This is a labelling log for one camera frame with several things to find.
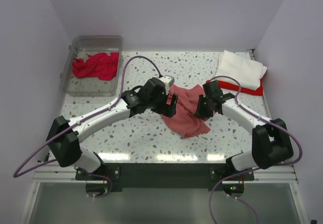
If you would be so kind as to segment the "salmon pink t shirt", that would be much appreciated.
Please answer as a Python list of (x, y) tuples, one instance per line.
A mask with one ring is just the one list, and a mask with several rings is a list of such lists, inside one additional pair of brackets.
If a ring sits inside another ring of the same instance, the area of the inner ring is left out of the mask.
[(185, 89), (173, 85), (170, 87), (168, 102), (171, 101), (174, 94), (178, 95), (176, 114), (171, 118), (162, 116), (165, 124), (183, 138), (208, 133), (210, 128), (204, 123), (205, 120), (194, 116), (199, 96), (204, 94), (203, 88), (196, 85), (191, 89)]

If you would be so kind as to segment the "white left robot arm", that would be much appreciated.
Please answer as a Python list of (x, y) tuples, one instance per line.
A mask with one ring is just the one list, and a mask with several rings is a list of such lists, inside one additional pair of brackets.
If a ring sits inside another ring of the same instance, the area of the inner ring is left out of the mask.
[(168, 118), (176, 114), (178, 95), (167, 103), (172, 76), (149, 79), (143, 86), (127, 90), (110, 103), (82, 116), (54, 119), (47, 136), (48, 146), (60, 167), (76, 166), (94, 180), (104, 175), (104, 162), (97, 153), (82, 149), (80, 144), (97, 131), (145, 112), (147, 109)]

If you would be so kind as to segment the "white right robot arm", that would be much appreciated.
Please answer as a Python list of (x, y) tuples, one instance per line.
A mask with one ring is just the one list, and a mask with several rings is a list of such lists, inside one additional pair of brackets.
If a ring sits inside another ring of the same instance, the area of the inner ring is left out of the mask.
[(197, 118), (208, 119), (218, 113), (234, 120), (252, 137), (250, 151), (226, 159), (228, 179), (236, 180), (244, 170), (257, 167), (265, 170), (293, 157), (294, 150), (283, 120), (272, 120), (247, 109), (233, 94), (224, 94), (217, 81), (206, 82), (203, 90), (194, 114)]

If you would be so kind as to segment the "folded white t shirt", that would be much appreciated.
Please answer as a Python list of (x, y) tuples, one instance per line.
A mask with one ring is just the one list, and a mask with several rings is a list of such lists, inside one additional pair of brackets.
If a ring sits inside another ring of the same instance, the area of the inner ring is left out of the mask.
[(225, 50), (219, 57), (216, 76), (219, 76), (219, 80), (238, 86), (228, 77), (233, 78), (240, 83), (241, 87), (257, 90), (266, 71), (267, 67), (262, 63)]

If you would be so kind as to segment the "folded red t shirt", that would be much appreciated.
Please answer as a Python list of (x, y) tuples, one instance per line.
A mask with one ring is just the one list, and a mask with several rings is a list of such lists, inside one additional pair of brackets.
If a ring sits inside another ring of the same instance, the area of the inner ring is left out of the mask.
[[(237, 85), (234, 85), (228, 82), (218, 81), (218, 84), (223, 89), (228, 89), (233, 91), (239, 90), (239, 87)], [(254, 95), (254, 96), (263, 96), (263, 79), (260, 80), (260, 87), (258, 87), (256, 90), (242, 87), (241, 92), (249, 95)]]

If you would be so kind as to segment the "crumpled red t shirt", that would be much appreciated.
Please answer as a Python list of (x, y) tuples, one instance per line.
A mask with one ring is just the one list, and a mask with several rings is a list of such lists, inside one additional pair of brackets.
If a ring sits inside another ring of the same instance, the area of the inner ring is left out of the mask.
[(74, 58), (72, 72), (77, 78), (98, 78), (102, 81), (110, 81), (117, 76), (119, 64), (118, 52), (105, 52), (89, 55), (85, 61)]

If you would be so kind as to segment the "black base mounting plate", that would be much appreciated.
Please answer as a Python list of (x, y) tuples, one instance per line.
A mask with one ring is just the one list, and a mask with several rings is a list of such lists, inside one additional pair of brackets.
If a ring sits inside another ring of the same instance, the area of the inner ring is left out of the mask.
[(208, 189), (224, 177), (224, 163), (106, 163), (92, 174), (76, 167), (77, 181), (88, 194), (126, 188)]

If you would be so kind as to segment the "clear plastic bin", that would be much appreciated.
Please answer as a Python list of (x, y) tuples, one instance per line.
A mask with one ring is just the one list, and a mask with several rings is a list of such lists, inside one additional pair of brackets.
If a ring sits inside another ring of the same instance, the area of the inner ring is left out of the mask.
[(122, 49), (123, 37), (119, 35), (75, 37), (60, 75), (60, 91), (74, 97), (115, 95)]

